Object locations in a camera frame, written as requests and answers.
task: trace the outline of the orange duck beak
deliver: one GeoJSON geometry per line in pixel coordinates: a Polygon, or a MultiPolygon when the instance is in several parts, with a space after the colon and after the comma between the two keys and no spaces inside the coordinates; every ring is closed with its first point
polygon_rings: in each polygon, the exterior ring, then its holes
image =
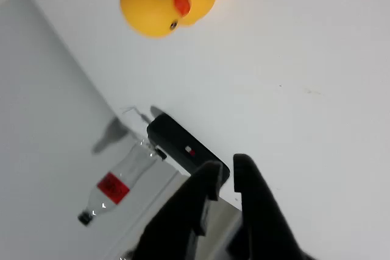
{"type": "Polygon", "coordinates": [[[174,0],[174,5],[182,17],[190,12],[190,0],[174,0]]]}

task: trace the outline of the clear plastic bottle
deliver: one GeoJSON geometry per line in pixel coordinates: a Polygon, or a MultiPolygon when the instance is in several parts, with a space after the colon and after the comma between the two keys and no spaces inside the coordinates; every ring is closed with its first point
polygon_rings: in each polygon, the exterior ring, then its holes
{"type": "Polygon", "coordinates": [[[78,216],[88,225],[96,216],[115,208],[138,179],[161,157],[146,138],[137,140],[129,154],[92,189],[87,208],[78,216]]]}

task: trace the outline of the gray wall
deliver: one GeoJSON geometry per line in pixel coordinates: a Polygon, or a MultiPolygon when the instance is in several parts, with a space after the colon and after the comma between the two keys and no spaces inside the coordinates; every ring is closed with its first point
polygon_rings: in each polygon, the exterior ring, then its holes
{"type": "Polygon", "coordinates": [[[113,113],[31,0],[0,6],[2,259],[104,259],[174,175],[154,166],[116,210],[85,228],[88,194],[130,138],[91,154],[113,113]]]}

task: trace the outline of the white table surface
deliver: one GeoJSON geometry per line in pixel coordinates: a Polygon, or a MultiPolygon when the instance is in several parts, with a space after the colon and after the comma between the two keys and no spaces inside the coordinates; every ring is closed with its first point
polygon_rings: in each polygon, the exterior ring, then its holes
{"type": "MultiPolygon", "coordinates": [[[[119,0],[36,2],[116,113],[156,105],[229,167],[251,155],[303,249],[390,259],[390,0],[217,0],[159,40],[119,0]]],[[[231,180],[221,197],[240,207],[231,180]]]]}

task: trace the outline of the red bottle label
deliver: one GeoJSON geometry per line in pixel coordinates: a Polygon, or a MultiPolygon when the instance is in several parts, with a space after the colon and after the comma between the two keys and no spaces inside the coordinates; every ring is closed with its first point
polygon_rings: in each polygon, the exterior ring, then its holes
{"type": "Polygon", "coordinates": [[[115,204],[118,204],[130,192],[130,189],[112,173],[107,173],[97,187],[115,204]]]}

